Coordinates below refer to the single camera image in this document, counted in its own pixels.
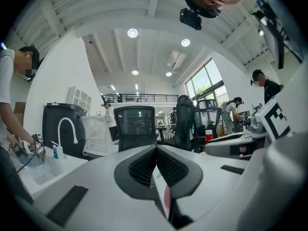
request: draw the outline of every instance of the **hand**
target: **hand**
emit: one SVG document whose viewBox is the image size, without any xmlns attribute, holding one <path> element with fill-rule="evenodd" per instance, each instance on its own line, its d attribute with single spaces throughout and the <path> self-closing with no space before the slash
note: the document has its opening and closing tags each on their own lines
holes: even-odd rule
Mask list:
<svg viewBox="0 0 308 231">
<path fill-rule="evenodd" d="M 16 146 L 16 145 L 19 144 L 19 141 L 18 141 L 18 139 L 15 137 L 15 135 L 13 135 L 13 134 L 8 134 L 6 137 L 7 137 L 8 141 L 10 142 L 10 144 L 11 144 L 12 146 Z"/>
</svg>

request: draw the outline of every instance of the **white shelf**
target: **white shelf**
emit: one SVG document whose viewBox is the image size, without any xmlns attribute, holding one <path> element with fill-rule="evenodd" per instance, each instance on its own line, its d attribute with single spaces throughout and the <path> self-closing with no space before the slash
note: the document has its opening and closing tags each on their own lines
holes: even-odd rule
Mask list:
<svg viewBox="0 0 308 231">
<path fill-rule="evenodd" d="M 90 113 L 92 98 L 77 87 L 70 87 L 66 103 L 77 104 Z"/>
</svg>

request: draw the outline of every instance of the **red object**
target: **red object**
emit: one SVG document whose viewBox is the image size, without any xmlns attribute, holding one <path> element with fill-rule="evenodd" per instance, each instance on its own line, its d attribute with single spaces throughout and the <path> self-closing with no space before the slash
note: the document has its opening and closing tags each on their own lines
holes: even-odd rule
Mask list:
<svg viewBox="0 0 308 231">
<path fill-rule="evenodd" d="M 213 131 L 212 130 L 205 130 L 205 142 L 213 139 Z"/>
</svg>

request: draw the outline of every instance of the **curved faucet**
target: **curved faucet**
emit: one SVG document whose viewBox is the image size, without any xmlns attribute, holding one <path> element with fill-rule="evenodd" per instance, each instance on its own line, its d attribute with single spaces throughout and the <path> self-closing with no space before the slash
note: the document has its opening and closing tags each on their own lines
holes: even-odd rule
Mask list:
<svg viewBox="0 0 308 231">
<path fill-rule="evenodd" d="M 77 143 L 78 143 L 78 140 L 77 140 L 77 137 L 76 137 L 75 126 L 74 126 L 72 120 L 69 119 L 69 118 L 67 118 L 67 117 L 63 117 L 63 118 L 60 120 L 59 125 L 58 125 L 58 143 L 59 143 L 59 146 L 61 146 L 61 141 L 60 141 L 60 126 L 61 126 L 61 123 L 62 123 L 64 120 L 69 121 L 69 123 L 72 125 L 73 136 L 74 136 L 74 144 L 77 144 Z"/>
</svg>

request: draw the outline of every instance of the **cardboard box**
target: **cardboard box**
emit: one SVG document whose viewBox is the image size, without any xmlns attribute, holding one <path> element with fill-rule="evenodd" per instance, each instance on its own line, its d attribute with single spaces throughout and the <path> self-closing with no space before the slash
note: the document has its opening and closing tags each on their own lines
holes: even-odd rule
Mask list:
<svg viewBox="0 0 308 231">
<path fill-rule="evenodd" d="M 16 113 L 15 114 L 22 126 L 24 126 L 24 113 Z"/>
<path fill-rule="evenodd" d="M 26 103 L 25 102 L 16 102 L 15 103 L 15 108 L 14 108 L 14 113 L 24 113 L 26 108 Z"/>
</svg>

